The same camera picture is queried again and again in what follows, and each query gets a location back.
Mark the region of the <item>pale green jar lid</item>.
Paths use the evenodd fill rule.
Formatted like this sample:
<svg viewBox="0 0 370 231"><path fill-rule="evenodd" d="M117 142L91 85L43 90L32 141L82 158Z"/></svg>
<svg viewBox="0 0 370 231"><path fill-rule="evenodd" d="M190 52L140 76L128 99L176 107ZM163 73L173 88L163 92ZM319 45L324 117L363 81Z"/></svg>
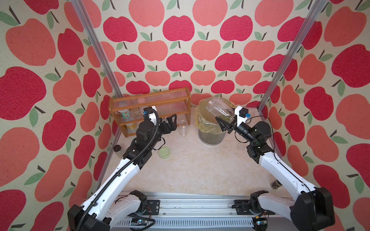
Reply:
<svg viewBox="0 0 370 231"><path fill-rule="evenodd" d="M158 151L159 157L162 159L166 159L171 155L171 150L168 147L162 147Z"/></svg>

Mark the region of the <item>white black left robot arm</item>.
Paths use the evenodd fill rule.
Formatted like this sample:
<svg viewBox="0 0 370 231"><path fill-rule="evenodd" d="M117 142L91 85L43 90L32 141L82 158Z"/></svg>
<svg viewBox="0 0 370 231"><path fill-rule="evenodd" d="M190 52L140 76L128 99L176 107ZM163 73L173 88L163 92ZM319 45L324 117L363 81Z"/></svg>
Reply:
<svg viewBox="0 0 370 231"><path fill-rule="evenodd" d="M152 150L164 134L177 129L177 115L160 118L154 108L147 108L136 131L136 138L126 149L117 168L104 184L82 205L73 205L68 213L72 231L109 231L123 218L143 212L147 197L139 191L116 202L126 184L143 168Z"/></svg>

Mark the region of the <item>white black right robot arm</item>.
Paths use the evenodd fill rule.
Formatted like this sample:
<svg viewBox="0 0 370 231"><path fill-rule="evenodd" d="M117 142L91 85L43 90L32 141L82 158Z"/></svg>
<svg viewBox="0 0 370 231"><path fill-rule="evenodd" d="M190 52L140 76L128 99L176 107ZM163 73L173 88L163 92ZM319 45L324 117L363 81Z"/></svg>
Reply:
<svg viewBox="0 0 370 231"><path fill-rule="evenodd" d="M252 193L251 212L257 215L266 210L274 212L292 221L300 231L319 231L335 224L331 193L306 181L275 154L267 144L272 136L268 123L260 121L250 127L244 122L238 124L235 119L231 123L219 117L216 120L222 131L235 131L248 141L250 158L268 170L292 197L276 197L265 190Z"/></svg>

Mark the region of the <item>clear jar with mung beans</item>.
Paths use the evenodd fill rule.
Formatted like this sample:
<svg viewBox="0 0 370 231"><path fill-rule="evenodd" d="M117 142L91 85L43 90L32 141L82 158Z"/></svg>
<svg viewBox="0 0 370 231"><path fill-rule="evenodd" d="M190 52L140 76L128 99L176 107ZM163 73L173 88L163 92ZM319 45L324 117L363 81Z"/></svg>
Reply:
<svg viewBox="0 0 370 231"><path fill-rule="evenodd" d="M187 136L188 135L188 122L186 120L181 120L179 122L179 134L181 136Z"/></svg>

